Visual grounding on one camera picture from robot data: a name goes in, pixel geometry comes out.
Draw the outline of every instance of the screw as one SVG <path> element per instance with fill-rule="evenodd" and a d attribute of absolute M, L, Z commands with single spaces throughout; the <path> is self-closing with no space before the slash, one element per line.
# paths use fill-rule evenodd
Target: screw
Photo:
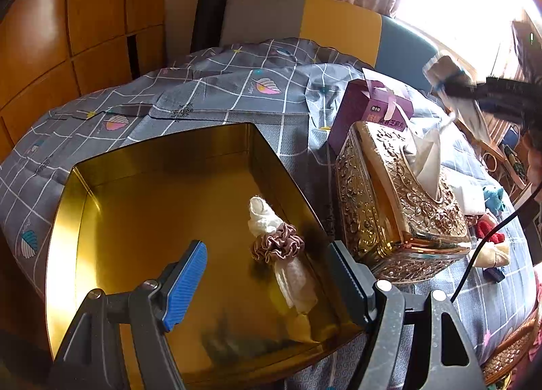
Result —
<path fill-rule="evenodd" d="M 158 282 L 154 279 L 145 280 L 142 284 L 142 287 L 143 289 L 152 291 L 153 289 L 156 289 L 158 287 Z"/>
<path fill-rule="evenodd" d="M 431 295 L 433 295 L 433 298 L 437 301 L 444 301 L 446 300 L 446 293 L 444 291 L 441 291 L 440 289 L 435 289 Z"/>
<path fill-rule="evenodd" d="M 97 298 L 101 297 L 102 292 L 103 291 L 101 289 L 93 289 L 87 294 L 87 297 L 91 300 L 96 300 Z"/>
<path fill-rule="evenodd" d="M 388 292 L 391 291 L 391 283 L 387 280 L 379 280 L 376 282 L 376 287 L 381 291 Z"/>

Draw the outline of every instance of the wicker basket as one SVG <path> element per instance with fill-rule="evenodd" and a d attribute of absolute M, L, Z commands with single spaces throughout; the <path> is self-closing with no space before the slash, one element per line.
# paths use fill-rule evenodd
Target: wicker basket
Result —
<path fill-rule="evenodd" d="M 535 342 L 541 319 L 542 302 L 515 332 L 497 346 L 491 357 L 482 365 L 486 385 L 494 384 L 504 377 L 527 354 Z"/>

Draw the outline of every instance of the bright window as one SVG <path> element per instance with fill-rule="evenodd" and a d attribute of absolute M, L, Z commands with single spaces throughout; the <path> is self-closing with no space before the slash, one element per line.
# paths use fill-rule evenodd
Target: bright window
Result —
<path fill-rule="evenodd" d="M 401 0 L 395 17 L 439 40 L 485 77 L 523 9 L 540 18 L 532 0 Z"/>

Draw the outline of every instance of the gold metal box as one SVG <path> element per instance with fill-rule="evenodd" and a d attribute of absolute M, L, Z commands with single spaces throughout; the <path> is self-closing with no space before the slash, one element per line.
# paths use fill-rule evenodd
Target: gold metal box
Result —
<path fill-rule="evenodd" d="M 272 268 L 251 257 L 254 195 L 304 237 L 318 296 L 307 315 L 281 307 Z M 207 269 L 183 322 L 167 335 L 190 388 L 286 377 L 360 332 L 326 270 L 328 237 L 267 141 L 245 123 L 149 139 L 73 168 L 47 265 L 53 354 L 90 289 L 130 291 L 178 260 L 192 239 L 207 245 Z M 128 326 L 121 337 L 132 389 L 143 388 Z"/>
<path fill-rule="evenodd" d="M 432 199 L 418 184 L 403 153 L 405 134 L 359 121 L 337 158 L 346 245 L 379 279 L 427 280 L 471 249 L 464 216 L 440 175 Z"/>

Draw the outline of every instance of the purple box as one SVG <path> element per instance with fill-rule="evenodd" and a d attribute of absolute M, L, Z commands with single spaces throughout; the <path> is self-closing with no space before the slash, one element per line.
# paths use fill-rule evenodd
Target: purple box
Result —
<path fill-rule="evenodd" d="M 404 83 L 374 71 L 366 72 L 365 69 L 363 71 L 367 80 L 353 80 L 346 86 L 327 139 L 337 155 L 342 149 L 350 126 L 356 121 L 371 121 L 403 131 L 407 127 L 405 120 L 395 104 L 390 103 L 397 103 L 409 119 L 414 114 L 414 107 L 408 98 L 410 90 Z M 369 77 L 380 80 L 369 80 Z"/>

